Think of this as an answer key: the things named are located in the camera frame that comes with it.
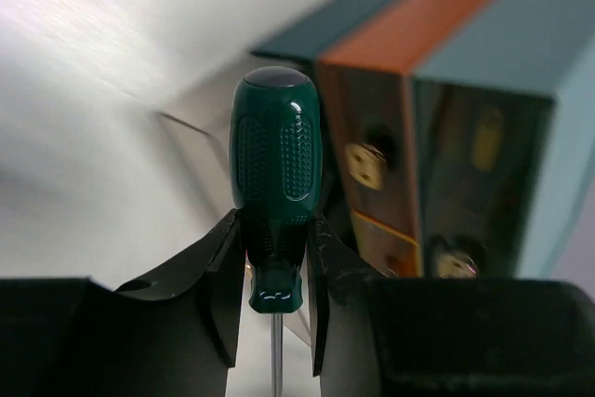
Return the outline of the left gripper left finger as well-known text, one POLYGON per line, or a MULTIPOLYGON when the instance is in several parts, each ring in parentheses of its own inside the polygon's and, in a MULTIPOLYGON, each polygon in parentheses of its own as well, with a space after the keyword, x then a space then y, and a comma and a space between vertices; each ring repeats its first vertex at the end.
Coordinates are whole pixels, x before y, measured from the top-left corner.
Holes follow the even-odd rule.
POLYGON ((110 290, 88 278, 1 282, 5 396, 221 396, 242 303, 239 223, 110 290))

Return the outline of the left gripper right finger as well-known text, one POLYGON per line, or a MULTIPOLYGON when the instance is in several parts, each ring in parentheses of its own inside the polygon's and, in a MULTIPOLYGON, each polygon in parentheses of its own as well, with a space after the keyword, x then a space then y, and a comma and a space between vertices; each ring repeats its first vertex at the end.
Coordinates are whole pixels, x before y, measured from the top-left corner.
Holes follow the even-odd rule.
POLYGON ((309 225, 313 374, 324 396, 590 396, 594 304, 564 282, 389 278, 309 225))

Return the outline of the large green-handled screwdriver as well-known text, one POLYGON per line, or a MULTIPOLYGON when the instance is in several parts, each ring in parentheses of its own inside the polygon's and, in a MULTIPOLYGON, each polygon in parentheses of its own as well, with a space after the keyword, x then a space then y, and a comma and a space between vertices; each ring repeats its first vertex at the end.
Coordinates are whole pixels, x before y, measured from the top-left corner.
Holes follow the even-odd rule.
POLYGON ((232 196, 252 267, 250 307, 271 317, 271 393, 283 393, 284 316, 303 303, 301 264, 320 197, 318 94, 304 73, 265 66, 234 91, 232 196))

